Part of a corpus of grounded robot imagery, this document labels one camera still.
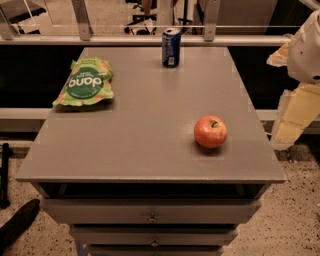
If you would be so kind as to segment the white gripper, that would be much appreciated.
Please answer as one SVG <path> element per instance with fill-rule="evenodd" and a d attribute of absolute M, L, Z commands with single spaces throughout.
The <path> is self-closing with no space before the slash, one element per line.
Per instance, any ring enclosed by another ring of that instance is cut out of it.
<path fill-rule="evenodd" d="M 274 150 L 286 150 L 320 115 L 320 10 L 314 11 L 286 42 L 272 53 L 266 63 L 274 67 L 287 65 L 288 75 L 300 83 L 280 97 L 277 118 L 271 132 Z"/>

